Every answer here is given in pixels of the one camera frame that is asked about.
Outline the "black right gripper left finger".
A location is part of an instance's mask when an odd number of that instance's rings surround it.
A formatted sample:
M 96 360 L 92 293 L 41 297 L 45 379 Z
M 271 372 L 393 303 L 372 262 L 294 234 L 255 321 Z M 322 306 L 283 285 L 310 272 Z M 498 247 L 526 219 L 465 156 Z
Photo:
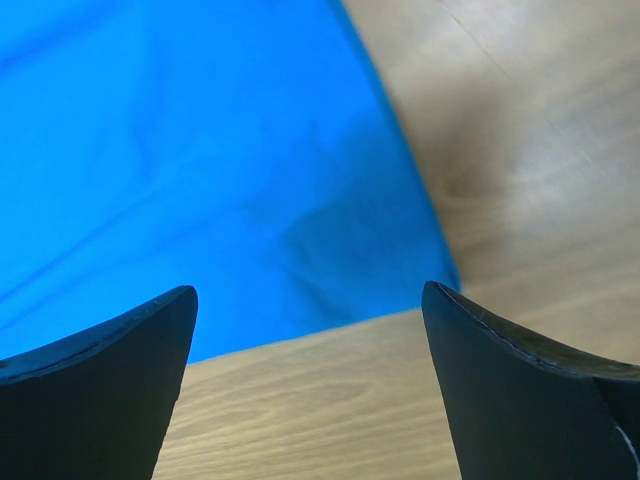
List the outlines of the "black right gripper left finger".
M 180 286 L 1 362 L 4 479 L 149 479 L 198 311 Z

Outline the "blue t shirt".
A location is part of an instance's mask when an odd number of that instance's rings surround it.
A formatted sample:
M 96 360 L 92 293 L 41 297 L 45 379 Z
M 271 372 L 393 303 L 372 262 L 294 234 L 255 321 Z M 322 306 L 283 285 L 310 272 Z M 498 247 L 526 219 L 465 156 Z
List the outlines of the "blue t shirt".
M 1 5 L 1 353 L 179 285 L 190 360 L 460 277 L 338 1 Z

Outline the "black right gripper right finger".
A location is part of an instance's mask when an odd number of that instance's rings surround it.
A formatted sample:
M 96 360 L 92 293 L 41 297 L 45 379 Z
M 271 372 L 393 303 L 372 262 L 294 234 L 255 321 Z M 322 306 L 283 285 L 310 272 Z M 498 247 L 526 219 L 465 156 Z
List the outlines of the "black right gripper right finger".
M 447 286 L 422 293 L 464 479 L 636 479 L 639 368 L 552 340 Z

